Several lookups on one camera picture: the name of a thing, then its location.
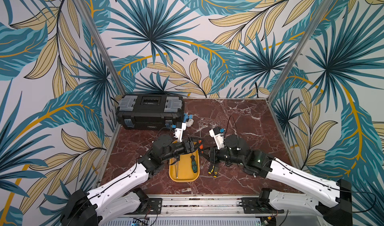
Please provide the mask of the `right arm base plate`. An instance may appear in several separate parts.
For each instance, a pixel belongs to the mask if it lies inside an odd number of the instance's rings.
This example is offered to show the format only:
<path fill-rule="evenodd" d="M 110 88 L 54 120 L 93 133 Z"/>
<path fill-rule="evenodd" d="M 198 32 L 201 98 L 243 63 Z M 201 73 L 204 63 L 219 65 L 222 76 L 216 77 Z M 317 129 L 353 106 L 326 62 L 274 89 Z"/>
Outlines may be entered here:
<path fill-rule="evenodd" d="M 276 210 L 269 204 L 268 199 L 241 198 L 239 206 L 243 208 L 245 214 L 283 214 L 285 210 Z"/>

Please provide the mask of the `clear handle screwdriver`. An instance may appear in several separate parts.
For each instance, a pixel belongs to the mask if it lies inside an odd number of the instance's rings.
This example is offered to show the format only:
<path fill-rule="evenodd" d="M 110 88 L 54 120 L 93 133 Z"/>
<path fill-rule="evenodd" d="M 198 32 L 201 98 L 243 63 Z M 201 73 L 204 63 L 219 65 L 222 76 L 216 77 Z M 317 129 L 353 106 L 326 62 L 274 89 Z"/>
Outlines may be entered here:
<path fill-rule="evenodd" d="M 175 175 L 176 175 L 176 179 L 178 179 L 179 178 L 179 160 L 177 160 L 175 164 Z"/>

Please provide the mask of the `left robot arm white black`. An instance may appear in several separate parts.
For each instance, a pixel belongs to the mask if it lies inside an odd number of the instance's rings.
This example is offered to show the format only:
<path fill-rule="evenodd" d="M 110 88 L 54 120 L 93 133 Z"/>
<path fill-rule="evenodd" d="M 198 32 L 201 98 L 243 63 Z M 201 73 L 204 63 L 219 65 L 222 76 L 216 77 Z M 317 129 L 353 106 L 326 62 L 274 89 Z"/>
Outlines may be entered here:
<path fill-rule="evenodd" d="M 172 158 L 187 155 L 200 148 L 204 139 L 188 137 L 181 142 L 161 135 L 136 163 L 115 179 L 85 192 L 74 192 L 64 207 L 63 226 L 103 226 L 127 213 L 145 206 L 147 196 L 137 187 L 154 177 Z"/>

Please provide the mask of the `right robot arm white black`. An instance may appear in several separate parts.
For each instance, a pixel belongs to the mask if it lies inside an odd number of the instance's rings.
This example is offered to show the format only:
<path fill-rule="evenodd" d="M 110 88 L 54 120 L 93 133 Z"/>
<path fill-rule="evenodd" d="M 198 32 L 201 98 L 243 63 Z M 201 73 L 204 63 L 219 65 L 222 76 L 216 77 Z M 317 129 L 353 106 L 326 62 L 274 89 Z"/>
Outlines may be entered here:
<path fill-rule="evenodd" d="M 210 163 L 238 165 L 249 175 L 288 185 L 310 197 L 308 203 L 299 205 L 290 201 L 289 206 L 308 207 L 332 226 L 353 224 L 350 182 L 326 180 L 306 173 L 261 150 L 251 150 L 247 142 L 236 135 L 226 138 L 216 135 L 214 139 L 215 147 L 197 146 L 199 154 Z"/>

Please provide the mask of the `green black handle screwdriver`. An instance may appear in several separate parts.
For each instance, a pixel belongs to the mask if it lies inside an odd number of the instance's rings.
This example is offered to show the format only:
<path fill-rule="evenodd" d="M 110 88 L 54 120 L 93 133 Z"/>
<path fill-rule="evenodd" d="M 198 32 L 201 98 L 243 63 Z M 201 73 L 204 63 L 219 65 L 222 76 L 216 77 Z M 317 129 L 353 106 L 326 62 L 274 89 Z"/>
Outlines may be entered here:
<path fill-rule="evenodd" d="M 194 155 L 191 155 L 191 165 L 192 165 L 193 173 L 196 174 L 198 172 L 198 166 L 197 166 L 196 158 Z"/>

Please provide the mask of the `orange black handle screwdriver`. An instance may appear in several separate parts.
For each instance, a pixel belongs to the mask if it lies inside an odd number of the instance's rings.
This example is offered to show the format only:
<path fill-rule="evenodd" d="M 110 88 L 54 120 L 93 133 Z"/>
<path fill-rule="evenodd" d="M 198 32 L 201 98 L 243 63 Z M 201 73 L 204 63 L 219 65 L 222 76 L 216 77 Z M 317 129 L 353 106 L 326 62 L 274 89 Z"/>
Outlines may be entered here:
<path fill-rule="evenodd" d="M 198 154 L 202 154 L 204 152 L 204 139 L 202 140 L 199 140 L 197 142 L 197 151 L 198 151 Z"/>

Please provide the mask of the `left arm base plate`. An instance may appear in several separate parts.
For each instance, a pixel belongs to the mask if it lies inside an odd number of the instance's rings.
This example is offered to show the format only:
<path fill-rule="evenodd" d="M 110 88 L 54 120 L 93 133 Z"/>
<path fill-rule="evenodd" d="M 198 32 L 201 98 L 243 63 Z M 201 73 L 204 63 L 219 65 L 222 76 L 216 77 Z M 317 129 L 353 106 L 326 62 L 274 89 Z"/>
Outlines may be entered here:
<path fill-rule="evenodd" d="M 123 202 L 124 215 L 157 215 L 162 211 L 162 198 L 149 198 L 143 202 Z"/>

